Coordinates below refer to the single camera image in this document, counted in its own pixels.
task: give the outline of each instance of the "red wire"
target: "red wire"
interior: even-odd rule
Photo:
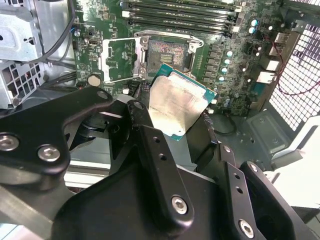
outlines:
[[[271,41],[271,43],[276,51],[276,54],[280,57],[280,60],[281,60],[281,68],[280,68],[279,72],[277,73],[277,86],[278,86],[278,90],[280,93],[282,93],[283,95],[287,95],[287,96],[297,96],[297,95],[301,95],[301,94],[306,94],[306,93],[309,93],[312,89],[314,89],[315,87],[317,87],[320,84],[320,81],[317,81],[315,83],[315,85],[312,86],[311,88],[309,88],[308,90],[301,91],[298,93],[288,93],[288,92],[282,91],[281,86],[280,86],[280,76],[282,75],[283,71],[285,70],[286,65],[285,65],[285,61],[284,61],[282,55],[279,53],[279,50],[278,50],[275,42]]]

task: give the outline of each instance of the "ram slot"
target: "ram slot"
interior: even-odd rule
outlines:
[[[154,12],[154,13],[146,13],[146,12],[138,12],[136,14],[134,14],[132,17],[137,17],[139,19],[139,17],[141,18],[159,18],[162,19],[163,21],[178,21],[178,22],[183,22],[183,23],[190,23],[190,24],[195,24],[195,25],[208,25],[208,26],[212,26],[212,27],[218,27],[218,28],[225,28],[228,29],[229,26],[231,25],[230,23],[224,23],[224,22],[219,22],[219,21],[206,21],[206,20],[200,20],[200,19],[190,19],[187,17],[176,17],[176,16],[172,16],[172,15],[161,15],[158,14],[158,12]]]
[[[229,37],[230,33],[227,30],[224,29],[217,29],[212,26],[207,26],[203,24],[183,24],[182,22],[174,22],[174,21],[166,21],[159,18],[131,18],[129,21],[130,25],[133,26],[142,26],[142,27],[149,27],[150,26],[158,26],[158,27],[164,27],[164,28],[172,28],[172,29],[179,29],[179,30],[185,30],[185,31],[192,31],[192,32],[200,32],[200,33],[206,33],[206,34],[216,34],[216,35],[223,35],[226,37]]]
[[[203,6],[209,7],[219,10],[227,10],[227,11],[234,11],[237,9],[236,6],[232,4],[226,4],[224,2],[209,2],[209,1],[199,1],[199,0],[158,0],[160,2],[169,2],[174,4],[182,4],[185,6]]]
[[[234,12],[237,7],[234,5],[227,5],[214,2],[202,2],[202,1],[189,1],[188,4],[177,1],[164,1],[164,0],[130,0],[131,3],[146,3],[153,5],[162,5],[167,7],[175,7],[179,9],[189,9],[192,11],[205,11],[206,9]]]
[[[181,19],[189,19],[189,20],[195,20],[195,21],[209,21],[209,22],[228,22],[228,21],[233,21],[235,19],[234,16],[230,15],[224,15],[224,14],[217,14],[214,16],[206,16],[206,15],[200,15],[200,14],[192,14],[192,13],[182,13],[182,12],[177,12],[174,10],[162,10],[162,9],[152,9],[148,7],[139,7],[139,8],[126,8],[125,10],[130,11],[130,15],[134,16],[136,13],[137,14],[159,14],[159,15],[164,15],[165,18],[167,17],[176,17],[176,18],[181,18]]]
[[[130,8],[150,8],[150,9],[161,9],[168,11],[176,11],[181,13],[190,13],[190,14],[199,14],[204,16],[225,16],[226,14],[222,14],[220,9],[209,8],[204,6],[182,6],[179,4],[170,4],[169,2],[161,2],[161,1],[144,1],[144,2],[136,2],[134,0],[127,1]]]

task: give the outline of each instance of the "silver screw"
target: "silver screw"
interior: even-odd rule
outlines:
[[[239,226],[241,228],[241,231],[250,239],[253,239],[255,234],[252,227],[247,223],[245,220],[240,219],[239,220]]]
[[[174,210],[178,213],[178,214],[186,214],[188,207],[186,202],[179,196],[174,196],[171,200],[172,206],[174,208]]]
[[[0,136],[0,151],[12,151],[19,146],[19,140],[15,136],[2,135]]]
[[[146,72],[146,69],[144,67],[140,67],[140,73],[144,74]]]
[[[74,31],[74,36],[75,36],[75,37],[80,37],[80,35],[81,35],[81,33],[80,33],[79,30],[75,30],[75,31]]]
[[[258,168],[255,165],[250,164],[250,167],[253,169],[253,171],[258,172]]]
[[[38,157],[47,162],[54,162],[60,158],[60,152],[54,146],[42,146],[38,150]]]
[[[224,148],[224,150],[226,150],[226,152],[227,152],[227,153],[230,153],[230,152],[231,152],[231,150],[230,150],[230,148],[229,148],[229,147],[227,147],[227,146],[223,146],[223,148]]]
[[[98,96],[103,99],[108,99],[108,95],[104,91],[98,91]]]

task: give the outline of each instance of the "black metal bracket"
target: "black metal bracket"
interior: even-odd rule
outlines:
[[[1,118],[0,135],[13,136],[18,146],[14,150],[1,151],[0,183],[40,190],[57,186],[70,163],[68,145],[79,125],[112,102],[113,98],[107,92],[88,87]],[[38,156],[42,147],[49,146],[57,150],[57,160],[50,160],[50,157],[43,160]]]
[[[30,216],[36,213],[45,223],[39,230],[44,238],[54,222],[52,239],[59,240],[117,237],[123,223],[130,237],[136,234],[138,239],[313,239],[260,170],[237,168],[233,151],[218,141],[203,115],[186,137],[197,171],[209,178],[177,168],[144,104],[114,101],[97,87],[0,119],[0,137],[0,191],[8,196],[8,210],[2,211],[35,231],[38,225]],[[62,206],[70,197],[62,182],[70,150],[94,138],[110,140],[110,176]],[[62,191],[55,192],[58,186]],[[63,200],[53,211],[38,207],[45,196],[55,199],[61,193]],[[12,211],[15,206],[22,217]],[[279,229],[288,233],[265,223],[265,210],[273,211],[268,217],[278,217],[283,221],[275,221]],[[269,237],[270,229],[275,238]]]

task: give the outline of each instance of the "green circuit board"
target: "green circuit board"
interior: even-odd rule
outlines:
[[[137,86],[132,83],[151,81],[161,63],[166,63],[218,92],[215,110],[236,116],[246,116],[251,102],[259,98],[265,87],[251,79],[261,56],[268,55],[270,43],[261,36],[283,31],[277,0],[74,3],[78,34],[73,36],[72,45],[79,81],[96,75],[102,81],[100,87],[117,96],[123,89],[129,88],[131,93],[131,88]],[[168,34],[148,35],[147,49],[140,51],[142,43],[136,33],[142,31]],[[190,52],[190,40],[174,34],[192,36],[203,44]],[[261,48],[259,54],[253,50],[257,46]],[[137,59],[144,61],[144,75],[136,68]]]

